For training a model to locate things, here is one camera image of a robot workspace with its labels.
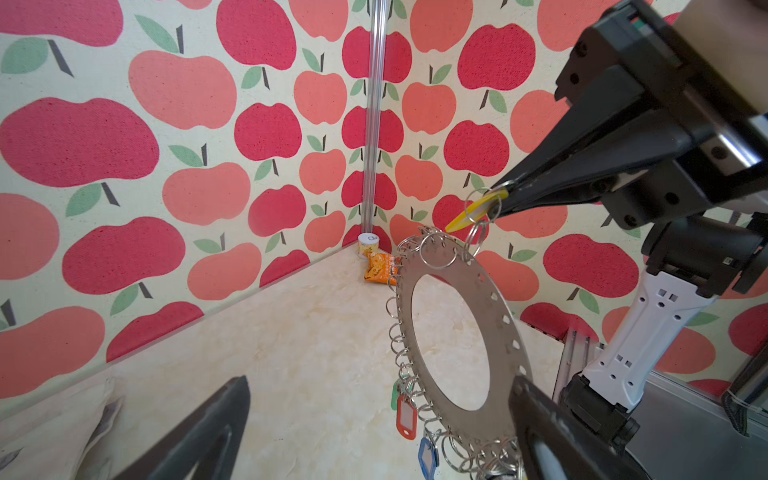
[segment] metal frame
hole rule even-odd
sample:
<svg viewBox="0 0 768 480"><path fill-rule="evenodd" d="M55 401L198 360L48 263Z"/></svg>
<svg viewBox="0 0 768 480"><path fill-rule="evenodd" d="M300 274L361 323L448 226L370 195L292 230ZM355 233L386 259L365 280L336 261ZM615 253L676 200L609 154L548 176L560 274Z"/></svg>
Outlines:
<svg viewBox="0 0 768 480"><path fill-rule="evenodd" d="M384 44L389 3L371 0L371 54L368 73L366 146L362 159L362 232L373 231L373 197L376 192L376 154L379 150L382 89L384 86Z"/></svg>

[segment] snack bag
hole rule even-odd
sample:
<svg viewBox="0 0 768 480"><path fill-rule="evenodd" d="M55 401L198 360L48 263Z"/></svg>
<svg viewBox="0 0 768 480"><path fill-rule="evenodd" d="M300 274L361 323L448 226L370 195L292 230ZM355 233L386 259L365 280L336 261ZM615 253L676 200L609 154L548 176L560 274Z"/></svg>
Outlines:
<svg viewBox="0 0 768 480"><path fill-rule="evenodd" d="M368 255L368 271L365 279L368 282L387 283L390 271L395 266L395 257L388 253L378 252ZM392 280L392 285L397 285L396 280Z"/></svg>

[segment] apple pattern wallpaper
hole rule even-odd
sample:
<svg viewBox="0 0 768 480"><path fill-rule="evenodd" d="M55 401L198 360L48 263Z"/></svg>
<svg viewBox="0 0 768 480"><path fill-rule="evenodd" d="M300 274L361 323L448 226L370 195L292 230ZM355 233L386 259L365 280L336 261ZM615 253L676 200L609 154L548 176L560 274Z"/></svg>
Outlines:
<svg viewBox="0 0 768 480"><path fill-rule="evenodd" d="M444 227L566 112L554 80L614 0L393 0L374 232ZM657 0L674 20L685 0ZM356 240L368 0L0 3L0 409ZM708 213L742 224L716 209ZM600 205L500 220L479 260L545 333L608 341L649 226ZM460 232L459 237L466 237ZM768 335L768 276L657 368L719 392Z"/></svg>
<svg viewBox="0 0 768 480"><path fill-rule="evenodd" d="M493 185L533 151L568 110L553 93L571 47L614 3L395 0L377 164L379 234L396 245L419 224L445 227L473 189ZM686 4L653 2L670 23ZM724 209L707 215L749 220ZM524 322L559 339L573 327L607 342L634 298L650 227L624 231L601 205L543 207L492 225L478 260ZM657 370L719 395L768 337L766 292L768 274L749 295L726 292L689 322Z"/></svg>
<svg viewBox="0 0 768 480"><path fill-rule="evenodd" d="M369 26L347 0L0 4L0 409L356 239Z"/></svg>

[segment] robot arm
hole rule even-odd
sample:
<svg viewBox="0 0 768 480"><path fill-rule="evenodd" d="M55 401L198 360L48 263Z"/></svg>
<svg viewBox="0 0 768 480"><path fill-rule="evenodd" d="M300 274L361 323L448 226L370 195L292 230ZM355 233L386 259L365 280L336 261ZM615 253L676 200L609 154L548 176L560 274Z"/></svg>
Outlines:
<svg viewBox="0 0 768 480"><path fill-rule="evenodd" d="M621 454L645 380L686 322L737 277L746 293L768 266L767 215L746 227L703 216L718 205L768 211L766 89L734 90L642 0L587 28L557 84L571 109L495 185L508 192L500 215L601 201L624 229L655 223L624 322L561 394Z"/></svg>

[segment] blue key tag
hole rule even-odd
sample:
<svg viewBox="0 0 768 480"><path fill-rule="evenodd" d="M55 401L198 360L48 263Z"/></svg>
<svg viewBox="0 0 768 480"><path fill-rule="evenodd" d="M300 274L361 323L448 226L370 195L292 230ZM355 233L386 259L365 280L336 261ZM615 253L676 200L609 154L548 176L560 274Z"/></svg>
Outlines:
<svg viewBox="0 0 768 480"><path fill-rule="evenodd" d="M422 467L424 479L434 480L439 460L435 444L427 437L422 438L422 444L419 446L419 465Z"/></svg>

